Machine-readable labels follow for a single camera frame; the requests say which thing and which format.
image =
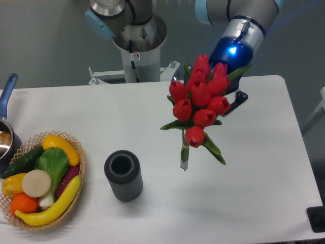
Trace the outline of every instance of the wicker basket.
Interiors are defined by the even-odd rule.
[[[17,158],[19,158],[24,153],[30,151],[34,147],[40,146],[42,144],[43,139],[47,135],[50,135],[50,134],[57,135],[57,136],[60,136],[60,137],[64,138],[79,153],[79,155],[80,155],[80,173],[79,174],[80,174],[80,178],[81,178],[81,185],[80,185],[79,191],[78,191],[75,199],[71,203],[71,205],[68,207],[68,209],[57,220],[53,221],[50,224],[43,225],[43,226],[38,226],[38,227],[30,226],[30,225],[26,224],[20,218],[14,217],[10,212],[11,198],[8,197],[8,196],[5,196],[3,193],[1,193],[1,195],[0,195],[0,207],[2,208],[2,210],[3,210],[4,214],[5,214],[5,218],[13,226],[19,227],[19,228],[21,228],[23,230],[27,230],[27,231],[44,230],[44,229],[48,229],[48,228],[50,228],[52,226],[55,226],[58,223],[60,223],[61,221],[63,221],[69,215],[69,213],[74,208],[74,206],[76,205],[76,203],[77,203],[77,201],[78,201],[78,199],[80,197],[80,192],[82,190],[82,186],[83,186],[83,182],[84,182],[84,178],[85,178],[85,174],[86,174],[85,153],[84,153],[83,147],[81,146],[80,142],[78,142],[78,140],[75,137],[67,134],[66,132],[52,131],[52,132],[41,133],[39,135],[36,135],[34,138],[30,138],[28,141],[25,141],[25,144],[21,145],[20,149],[17,150],[17,153],[14,155],[13,159],[11,160],[11,163],[13,163]]]

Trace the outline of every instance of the pot handle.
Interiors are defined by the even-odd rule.
[[[15,87],[18,75],[13,73],[9,75],[5,88],[0,97],[0,118],[7,119],[7,105],[12,90]]]

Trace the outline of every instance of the ribbed cylinder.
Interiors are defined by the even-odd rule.
[[[120,150],[112,153],[105,162],[104,172],[117,199],[129,202],[141,194],[140,162],[132,152]]]

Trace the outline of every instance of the gray floor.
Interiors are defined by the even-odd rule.
[[[26,88],[86,85],[88,66],[94,72],[122,70],[113,43],[88,27],[84,19],[88,8],[86,0],[0,1],[0,88],[13,72],[19,75],[16,87]],[[210,54],[225,29],[200,24],[194,0],[153,0],[153,8],[168,27],[162,66],[172,60],[190,64],[197,55]],[[325,86],[324,13],[324,0],[286,0],[245,74],[282,76],[300,126],[321,101],[319,91]],[[325,116],[304,141],[321,180],[325,178]]]

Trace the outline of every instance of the saucepan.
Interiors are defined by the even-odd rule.
[[[7,119],[7,105],[9,97],[18,79],[17,74],[11,74],[0,97],[0,173],[5,172],[21,140],[14,132]]]

